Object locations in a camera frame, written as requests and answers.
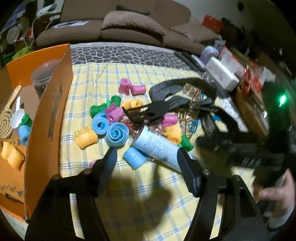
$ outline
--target white plastic scoop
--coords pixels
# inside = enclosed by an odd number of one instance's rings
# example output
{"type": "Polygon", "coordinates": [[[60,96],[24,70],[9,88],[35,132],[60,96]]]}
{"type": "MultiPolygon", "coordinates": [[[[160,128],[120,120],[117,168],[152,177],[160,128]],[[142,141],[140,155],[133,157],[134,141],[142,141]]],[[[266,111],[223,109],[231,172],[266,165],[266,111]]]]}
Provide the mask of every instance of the white plastic scoop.
{"type": "Polygon", "coordinates": [[[11,117],[10,126],[13,129],[18,128],[18,125],[22,122],[22,117],[25,115],[25,110],[20,108],[20,96],[17,98],[15,112],[11,117]]]}

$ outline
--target blue hair roller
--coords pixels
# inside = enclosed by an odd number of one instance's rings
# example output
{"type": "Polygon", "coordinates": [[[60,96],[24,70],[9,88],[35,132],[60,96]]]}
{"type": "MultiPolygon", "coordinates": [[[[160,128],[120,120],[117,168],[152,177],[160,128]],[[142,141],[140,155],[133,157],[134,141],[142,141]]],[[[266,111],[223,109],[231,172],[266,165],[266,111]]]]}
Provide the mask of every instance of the blue hair roller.
{"type": "Polygon", "coordinates": [[[18,134],[20,136],[20,141],[23,146],[27,146],[29,142],[31,128],[26,125],[22,125],[18,129],[18,134]]]}
{"type": "Polygon", "coordinates": [[[95,133],[98,135],[104,135],[107,133],[109,128],[109,122],[106,118],[101,116],[101,113],[98,113],[94,116],[91,128],[94,130],[95,133]]]}
{"type": "Polygon", "coordinates": [[[128,139],[128,127],[121,122],[114,122],[109,126],[105,136],[105,142],[110,147],[122,146],[128,139]]]}
{"type": "Polygon", "coordinates": [[[126,150],[123,154],[123,158],[131,165],[133,170],[138,169],[147,160],[147,157],[145,157],[137,148],[133,146],[126,150]]]}

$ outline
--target orange cardboard box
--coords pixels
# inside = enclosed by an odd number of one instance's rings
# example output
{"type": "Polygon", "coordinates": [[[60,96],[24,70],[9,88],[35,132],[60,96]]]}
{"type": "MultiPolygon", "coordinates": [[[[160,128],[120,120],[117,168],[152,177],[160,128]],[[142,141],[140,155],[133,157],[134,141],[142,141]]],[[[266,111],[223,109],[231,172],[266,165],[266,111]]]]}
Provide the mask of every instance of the orange cardboard box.
{"type": "Polygon", "coordinates": [[[0,207],[21,221],[31,218],[44,188],[51,177],[58,174],[60,127],[72,79],[70,45],[27,54],[0,71],[0,111],[13,89],[21,85],[22,108],[33,120],[27,148],[19,144],[17,129],[9,140],[25,154],[20,170],[12,168],[0,156],[0,207]],[[52,59],[61,59],[61,62],[39,101],[30,77],[38,66],[52,59]]]}

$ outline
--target yellow hair roller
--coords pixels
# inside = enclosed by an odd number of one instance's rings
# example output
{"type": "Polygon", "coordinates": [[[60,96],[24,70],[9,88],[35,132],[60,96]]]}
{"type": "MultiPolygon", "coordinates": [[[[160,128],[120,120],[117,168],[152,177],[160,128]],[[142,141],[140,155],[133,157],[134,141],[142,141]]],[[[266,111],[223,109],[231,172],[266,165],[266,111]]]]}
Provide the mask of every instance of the yellow hair roller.
{"type": "Polygon", "coordinates": [[[74,134],[75,141],[80,149],[97,143],[99,140],[98,135],[92,130],[91,126],[86,126],[82,130],[76,131],[74,134]]]}
{"type": "Polygon", "coordinates": [[[139,101],[138,99],[133,99],[131,101],[132,108],[136,108],[136,107],[140,107],[140,106],[143,106],[143,103],[141,101],[139,101]]]}
{"type": "Polygon", "coordinates": [[[171,132],[167,135],[167,139],[175,145],[179,145],[182,141],[182,136],[178,133],[171,132]]]}
{"type": "Polygon", "coordinates": [[[12,143],[9,143],[7,141],[3,142],[3,149],[1,152],[1,156],[3,159],[7,160],[7,157],[10,155],[12,148],[13,148],[12,143]]]}
{"type": "Polygon", "coordinates": [[[7,157],[8,163],[16,169],[20,168],[20,164],[24,159],[24,154],[15,146],[11,148],[10,155],[7,157]]]}
{"type": "Polygon", "coordinates": [[[124,107],[126,110],[131,108],[131,102],[130,101],[126,101],[122,104],[121,107],[124,107]]]}
{"type": "Polygon", "coordinates": [[[182,135],[182,129],[178,124],[166,127],[164,136],[166,137],[171,132],[176,133],[177,135],[180,135],[180,136],[182,135]]]}

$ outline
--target wicker basket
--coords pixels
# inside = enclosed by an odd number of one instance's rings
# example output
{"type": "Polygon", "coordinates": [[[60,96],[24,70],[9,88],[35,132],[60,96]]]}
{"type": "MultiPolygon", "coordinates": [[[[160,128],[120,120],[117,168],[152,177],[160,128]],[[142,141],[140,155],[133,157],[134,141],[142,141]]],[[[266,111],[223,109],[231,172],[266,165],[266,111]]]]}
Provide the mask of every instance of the wicker basket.
{"type": "Polygon", "coordinates": [[[260,122],[259,118],[256,116],[253,108],[251,105],[246,101],[246,97],[242,94],[242,87],[244,86],[245,78],[243,78],[237,87],[237,92],[235,94],[235,101],[237,104],[237,108],[239,109],[246,126],[248,129],[257,134],[261,138],[266,138],[268,136],[268,131],[263,126],[263,124],[260,122]]]}

